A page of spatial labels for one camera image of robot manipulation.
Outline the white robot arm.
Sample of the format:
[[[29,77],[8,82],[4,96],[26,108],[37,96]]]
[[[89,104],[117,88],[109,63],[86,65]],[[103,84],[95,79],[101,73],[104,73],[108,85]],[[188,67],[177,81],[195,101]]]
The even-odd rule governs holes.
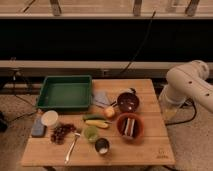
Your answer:
[[[201,60],[175,66],[167,72],[167,84],[159,96],[165,121],[172,119],[188,98],[213,113],[213,85],[206,82],[209,74],[208,65]]]

